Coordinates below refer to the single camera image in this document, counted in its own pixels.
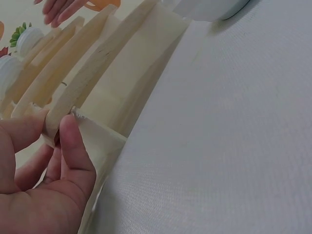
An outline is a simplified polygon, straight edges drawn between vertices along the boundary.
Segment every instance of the textured white surface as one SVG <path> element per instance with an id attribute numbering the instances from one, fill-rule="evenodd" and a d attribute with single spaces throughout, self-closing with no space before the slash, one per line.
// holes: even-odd
<path id="1" fill-rule="evenodd" d="M 174 11 L 193 20 L 226 20 L 242 9 L 249 0 L 181 0 Z"/>
<path id="2" fill-rule="evenodd" d="M 95 233 L 312 232 L 310 0 L 194 22 L 99 198 Z"/>

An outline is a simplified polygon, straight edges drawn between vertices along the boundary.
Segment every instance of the finger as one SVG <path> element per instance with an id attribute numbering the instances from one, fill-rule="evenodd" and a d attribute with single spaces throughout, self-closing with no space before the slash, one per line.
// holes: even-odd
<path id="1" fill-rule="evenodd" d="M 59 14 L 57 14 L 57 16 L 55 16 L 55 18 L 52 20 L 51 22 L 52 28 L 57 28 L 60 26 L 60 23 L 58 22 L 58 18 L 59 18 Z"/>
<path id="2" fill-rule="evenodd" d="M 22 191 L 32 189 L 38 183 L 52 154 L 53 149 L 44 144 L 26 164 L 16 170 L 15 183 Z"/>
<path id="3" fill-rule="evenodd" d="M 47 171 L 43 179 L 44 184 L 49 184 L 54 181 L 60 180 L 61 159 L 62 159 L 61 149 L 59 147 L 56 147 L 54 149 L 53 156 L 49 162 Z"/>
<path id="4" fill-rule="evenodd" d="M 76 184 L 89 198 L 93 190 L 96 172 L 85 150 L 74 116 L 68 115 L 62 120 L 59 133 L 63 157 L 68 167 L 64 177 Z"/>
<path id="5" fill-rule="evenodd" d="M 57 0 L 52 6 L 51 10 L 46 14 L 44 23 L 50 24 L 65 3 L 66 0 Z"/>
<path id="6" fill-rule="evenodd" d="M 83 7 L 86 2 L 87 0 L 73 1 L 73 3 L 60 14 L 58 22 L 63 23 L 65 20 L 70 18 L 76 11 L 78 11 L 81 7 Z"/>
<path id="7" fill-rule="evenodd" d="M 53 5 L 54 5 L 54 3 L 55 3 L 56 1 L 57 1 L 57 0 L 47 0 L 47 1 L 45 2 L 44 6 L 43 6 L 42 13 L 43 13 L 44 15 L 48 14 L 48 13 L 51 11 L 51 9 L 52 9 L 52 7 L 53 7 Z"/>
<path id="8" fill-rule="evenodd" d="M 66 1 L 66 3 L 63 5 L 63 7 L 61 8 L 61 10 L 58 12 L 58 14 L 55 16 L 55 18 L 52 20 L 51 22 L 51 26 L 52 28 L 57 28 L 60 26 L 61 22 L 59 22 L 59 16 L 61 15 L 61 13 L 70 6 L 70 4 L 72 4 L 73 0 L 68 0 Z"/>
<path id="9" fill-rule="evenodd" d="M 44 110 L 35 116 L 0 121 L 0 128 L 12 141 L 15 153 L 39 139 L 46 115 L 47 111 Z"/>
<path id="10" fill-rule="evenodd" d="M 96 171 L 85 150 L 78 124 L 73 116 L 63 118 L 59 135 L 66 166 L 62 165 L 61 180 L 45 188 L 70 197 L 83 212 L 95 184 Z"/>

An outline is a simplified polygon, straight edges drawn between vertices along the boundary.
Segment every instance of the orange object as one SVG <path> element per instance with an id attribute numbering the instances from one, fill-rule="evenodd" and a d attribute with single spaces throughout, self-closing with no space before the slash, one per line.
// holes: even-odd
<path id="1" fill-rule="evenodd" d="M 85 4 L 85 7 L 89 8 L 90 10 L 101 11 L 109 4 L 120 7 L 121 2 L 120 0 L 89 0 Z"/>
<path id="2" fill-rule="evenodd" d="M 4 33 L 4 24 L 0 21 L 0 40 L 3 36 L 3 33 Z"/>

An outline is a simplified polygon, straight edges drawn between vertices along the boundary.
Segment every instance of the white round container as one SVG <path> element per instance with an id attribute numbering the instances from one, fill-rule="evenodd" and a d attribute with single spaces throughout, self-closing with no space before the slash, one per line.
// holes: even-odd
<path id="1" fill-rule="evenodd" d="M 16 50 L 21 57 L 25 57 L 29 51 L 44 37 L 43 32 L 34 27 L 27 28 L 19 37 Z"/>
<path id="2" fill-rule="evenodd" d="M 174 12 L 197 21 L 226 20 L 240 11 L 249 0 L 163 0 L 176 4 Z"/>
<path id="3" fill-rule="evenodd" d="M 4 98 L 22 70 L 22 63 L 16 57 L 5 55 L 0 58 L 0 99 Z"/>

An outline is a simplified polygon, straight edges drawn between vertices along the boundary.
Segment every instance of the white fabric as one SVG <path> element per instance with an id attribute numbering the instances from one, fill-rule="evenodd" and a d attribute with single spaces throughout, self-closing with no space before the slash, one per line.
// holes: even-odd
<path id="1" fill-rule="evenodd" d="M 99 197 L 96 234 L 312 233 L 311 0 L 194 22 Z"/>

